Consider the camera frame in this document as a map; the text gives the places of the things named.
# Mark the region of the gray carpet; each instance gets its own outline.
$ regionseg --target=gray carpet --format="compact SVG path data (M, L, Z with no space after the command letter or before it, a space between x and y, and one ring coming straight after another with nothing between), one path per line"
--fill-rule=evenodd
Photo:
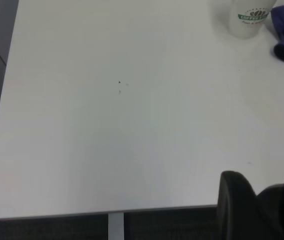
M213 240L215 216L215 207L126 213L125 240Z

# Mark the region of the white cup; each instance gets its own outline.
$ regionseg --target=white cup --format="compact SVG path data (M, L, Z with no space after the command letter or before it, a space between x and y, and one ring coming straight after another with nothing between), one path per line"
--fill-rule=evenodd
M276 0L232 0L229 30L242 39L257 35Z

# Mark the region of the white surface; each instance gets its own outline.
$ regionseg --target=white surface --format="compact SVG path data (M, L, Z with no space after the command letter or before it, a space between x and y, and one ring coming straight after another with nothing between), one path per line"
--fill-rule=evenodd
M108 240L124 240L124 214L108 214Z
M216 204L224 170L282 183L277 39L232 37L219 2L21 0L0 218Z

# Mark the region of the white table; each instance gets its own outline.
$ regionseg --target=white table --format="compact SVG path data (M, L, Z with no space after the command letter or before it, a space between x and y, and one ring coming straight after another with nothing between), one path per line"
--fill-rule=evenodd
M0 105L0 219L214 205L224 170L257 193L282 183L277 39L230 36L224 9L20 0Z

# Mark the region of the green logo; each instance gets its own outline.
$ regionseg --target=green logo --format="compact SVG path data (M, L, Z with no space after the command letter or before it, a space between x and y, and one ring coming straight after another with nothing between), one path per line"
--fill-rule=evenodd
M268 15L265 14L266 11L264 10L267 10L267 8L260 8L260 9L251 9L249 11L246 11L245 14L248 14L249 13L249 16L248 15L241 15L241 14L238 14L238 18L241 19L241 20L247 20L247 21L257 21L257 20L261 20L261 19L265 19Z

